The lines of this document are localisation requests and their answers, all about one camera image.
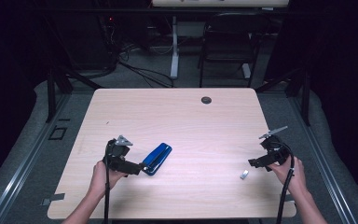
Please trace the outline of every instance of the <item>hand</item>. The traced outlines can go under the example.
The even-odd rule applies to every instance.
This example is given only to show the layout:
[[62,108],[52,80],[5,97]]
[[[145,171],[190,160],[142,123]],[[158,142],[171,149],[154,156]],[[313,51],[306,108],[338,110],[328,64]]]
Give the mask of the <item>hand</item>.
[[[268,167],[272,169],[275,175],[283,184],[286,180],[287,174],[290,169],[290,160],[292,158],[289,156],[287,160],[282,165],[271,164]],[[289,191],[292,194],[296,202],[296,207],[300,212],[302,221],[304,224],[325,224],[327,223],[319,211],[318,206],[313,200],[312,195],[307,189],[304,166],[301,160],[297,157],[294,157],[295,161],[295,170],[293,171],[293,176],[289,183]]]
[[[112,171],[109,169],[109,184],[110,189],[112,189],[118,180],[127,174]],[[90,195],[95,195],[100,199],[105,194],[105,183],[106,183],[106,166],[102,161],[98,161],[94,166],[94,171],[92,174],[91,182],[89,183],[89,192]]]
[[[278,177],[278,179],[281,181],[282,184],[284,184],[284,181],[286,180],[287,177],[287,173],[289,172],[291,159],[292,157],[289,156],[286,162],[282,165],[277,165],[273,163],[268,166],[275,173],[275,175]],[[304,174],[304,165],[302,161],[299,160],[297,157],[294,157],[294,160],[295,160],[295,170],[293,172],[293,176],[289,184],[289,191],[291,193],[293,193],[292,191],[307,189],[306,178]]]
[[[127,174],[112,171],[109,169],[109,184],[112,189],[118,180]],[[98,161],[94,166],[91,182],[89,183],[89,191],[77,206],[77,208],[69,215],[63,223],[87,223],[92,212],[98,202],[105,194],[106,183],[106,166],[102,161]]]

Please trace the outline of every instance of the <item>cable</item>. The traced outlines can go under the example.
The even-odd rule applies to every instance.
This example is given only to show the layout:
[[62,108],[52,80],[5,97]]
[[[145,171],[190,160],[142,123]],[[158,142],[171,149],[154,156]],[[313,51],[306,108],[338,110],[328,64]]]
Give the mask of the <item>cable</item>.
[[103,223],[109,223],[109,196],[110,196],[110,181],[109,181],[109,166],[107,165],[107,148],[104,156],[104,163],[106,167],[106,183],[105,183],[105,202],[104,202],[104,219]]
[[[124,67],[130,69],[132,72],[138,74],[139,76],[143,77],[145,79],[145,81],[150,85],[150,83],[147,81],[147,80],[150,80],[150,81],[153,81],[155,82],[156,84],[162,86],[162,87],[166,87],[166,88],[173,88],[173,80],[168,77],[167,75],[164,75],[162,73],[159,73],[159,72],[156,72],[156,71],[152,71],[152,70],[149,70],[149,69],[144,69],[144,68],[138,68],[138,67],[134,67],[134,66],[131,66],[127,63],[123,63],[123,62],[118,62],[118,64],[121,64],[123,65]],[[160,76],[163,76],[163,77],[166,77],[169,81],[170,81],[170,84],[169,83],[166,83],[164,81],[161,81],[161,80],[158,80],[157,78],[155,77],[151,77],[150,75],[148,75],[146,72],[150,72],[150,73],[154,73],[154,74],[157,74],[157,75],[160,75]]]
[[[39,4],[36,3],[35,0],[33,0],[33,3],[36,7],[39,7]],[[69,50],[66,48],[63,40],[62,40],[62,36],[60,35],[60,33],[56,30],[56,28],[54,28],[54,25],[52,23],[54,23],[54,20],[52,19],[52,17],[47,17],[46,15],[43,15],[42,16],[42,20],[44,21],[44,24],[46,24],[48,26],[48,29],[51,31],[51,33],[53,34],[53,36],[56,38],[57,42],[61,45],[63,51],[66,53],[66,55],[68,56],[68,60],[69,60],[69,63],[73,66],[73,67],[76,67],[78,68],[79,70],[86,70],[84,69],[82,66],[80,66],[80,64],[73,58],[72,54],[69,52]],[[115,70],[115,66],[113,67],[107,67],[107,68],[104,68],[103,71],[101,71],[100,73],[96,73],[96,74],[92,74],[92,75],[89,75],[89,76],[83,76],[83,77],[86,77],[88,79],[93,79],[93,78],[96,78],[96,77],[104,77],[104,76],[107,76],[109,75],[110,73],[112,73],[113,71]]]
[[287,146],[285,143],[271,142],[271,144],[278,144],[278,145],[280,145],[282,147],[285,147],[289,151],[289,154],[290,154],[290,157],[291,157],[290,170],[287,173],[286,180],[284,181],[283,188],[282,188],[282,193],[281,193],[281,199],[280,199],[280,202],[279,202],[279,209],[278,209],[278,215],[277,215],[276,223],[280,224],[282,222],[282,213],[283,213],[284,200],[286,198],[286,192],[287,192],[287,189],[289,188],[289,183],[290,183],[290,180],[292,179],[293,172],[295,171],[295,157],[293,155],[292,149],[290,149],[290,147]]
[[166,54],[166,53],[169,53],[172,49],[173,49],[173,45],[170,45],[170,46],[167,46],[166,48],[168,48],[166,51],[164,51],[164,52],[159,52],[157,49],[158,48],[164,48],[163,46],[159,46],[159,47],[154,47],[154,46],[152,46],[152,47],[150,47],[152,50],[153,50],[153,52],[155,52],[156,54],[160,54],[160,55],[163,55],[163,54]]

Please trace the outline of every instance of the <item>black cable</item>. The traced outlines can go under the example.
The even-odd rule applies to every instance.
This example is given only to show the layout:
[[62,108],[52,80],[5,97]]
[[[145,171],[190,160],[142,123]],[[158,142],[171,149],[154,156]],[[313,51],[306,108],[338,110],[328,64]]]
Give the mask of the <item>black cable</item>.
[[88,78],[88,79],[94,79],[94,78],[97,78],[97,77],[105,77],[105,76],[111,74],[113,71],[115,71],[115,69],[113,69],[113,68],[106,68],[106,69],[104,69],[103,71],[98,72],[98,73],[95,73],[95,74],[91,74],[91,75],[82,75],[82,74],[81,74],[81,76],[82,76],[82,77],[86,77],[86,78]]
[[105,202],[104,202],[104,219],[103,219],[103,223],[104,224],[108,224],[109,223],[109,196],[110,196],[110,181],[109,181],[109,166],[107,163],[107,148],[105,151],[105,156],[104,156],[104,163],[105,163],[105,167],[106,167],[106,183],[105,183]]
[[130,59],[130,52],[134,49],[137,49],[134,44],[127,44],[126,46],[121,48],[121,52],[119,53],[119,59],[127,62]]
[[[139,76],[143,77],[143,78],[146,78],[146,79],[149,79],[150,81],[153,81],[155,82],[156,84],[159,84],[160,86],[162,87],[167,87],[167,88],[173,88],[173,80],[168,77],[167,75],[164,75],[162,73],[159,73],[159,72],[156,72],[156,71],[152,71],[152,70],[148,70],[148,69],[144,69],[144,68],[138,68],[138,67],[134,67],[134,66],[131,66],[127,63],[123,63],[123,62],[118,62],[118,64],[121,64],[123,65],[124,67],[130,69],[132,72],[138,74]],[[157,75],[160,75],[160,76],[163,76],[163,77],[166,77],[169,81],[170,81],[170,84],[169,83],[166,83],[164,81],[161,81],[161,80],[158,80],[157,78],[155,77],[151,77],[150,75],[148,75],[146,72],[150,72],[150,73],[154,73],[154,74],[157,74]]]
[[290,180],[292,179],[293,176],[293,172],[295,171],[295,157],[293,155],[292,149],[290,149],[289,146],[287,146],[285,143],[280,143],[280,142],[271,142],[271,144],[278,144],[282,147],[285,147],[290,154],[291,160],[290,160],[290,169],[289,172],[287,173],[287,177],[286,180],[284,181],[283,184],[283,188],[282,188],[282,193],[281,193],[281,199],[279,202],[279,209],[278,209],[278,215],[277,215],[277,224],[280,224],[282,222],[282,213],[283,213],[283,206],[284,206],[284,200],[286,198],[286,192],[289,188],[289,184],[290,184]]

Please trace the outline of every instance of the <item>table surface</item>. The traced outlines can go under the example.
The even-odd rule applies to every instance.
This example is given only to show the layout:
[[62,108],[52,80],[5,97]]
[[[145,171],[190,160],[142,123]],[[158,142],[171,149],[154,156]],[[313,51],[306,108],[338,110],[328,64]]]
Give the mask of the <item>table surface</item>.
[[[204,96],[212,102],[204,104]],[[248,162],[266,154],[258,137],[268,130],[252,89],[97,90],[56,189],[64,199],[51,202],[48,216],[66,218],[75,209],[107,141],[122,134],[133,142],[127,161],[141,162],[162,142],[172,152],[155,175],[117,182],[110,218],[276,217],[282,184]],[[91,218],[103,218],[103,206]],[[283,215],[295,213],[285,203]]]
[[155,7],[287,7],[289,0],[153,0]]

